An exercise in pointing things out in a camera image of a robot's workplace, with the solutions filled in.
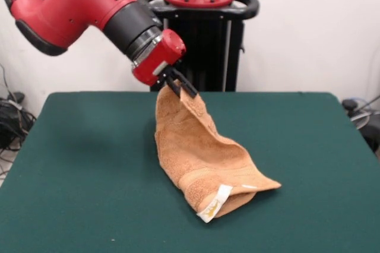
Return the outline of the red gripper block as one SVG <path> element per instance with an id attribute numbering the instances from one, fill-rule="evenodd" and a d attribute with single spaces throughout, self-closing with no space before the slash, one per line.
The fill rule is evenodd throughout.
<path id="1" fill-rule="evenodd" d="M 141 83 L 152 86 L 159 80 L 160 73 L 169 65 L 174 65 L 186 52 L 186 47 L 179 35 L 164 29 L 132 61 L 132 73 Z M 163 81 L 173 93 L 180 98 L 184 90 L 191 98 L 198 94 L 196 88 L 176 68 L 170 68 L 170 75 Z"/>

